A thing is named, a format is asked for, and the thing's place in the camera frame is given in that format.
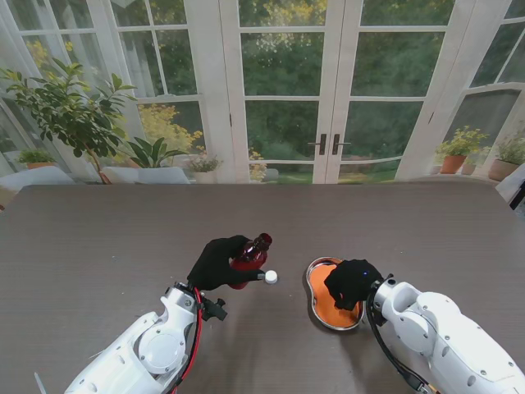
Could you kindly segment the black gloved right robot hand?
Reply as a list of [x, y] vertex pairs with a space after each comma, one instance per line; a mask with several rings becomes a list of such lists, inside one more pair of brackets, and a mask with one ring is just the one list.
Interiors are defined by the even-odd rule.
[[324, 280], [335, 307], [348, 311], [367, 299], [375, 282], [383, 276], [366, 259], [343, 260]]

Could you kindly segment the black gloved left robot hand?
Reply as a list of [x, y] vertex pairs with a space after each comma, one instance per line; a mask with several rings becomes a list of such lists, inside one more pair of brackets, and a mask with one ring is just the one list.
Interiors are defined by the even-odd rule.
[[238, 235], [208, 242], [187, 277], [188, 284], [201, 291], [213, 291], [223, 285], [262, 280], [265, 272], [260, 269], [238, 271], [230, 265], [230, 259], [236, 257], [248, 241]]

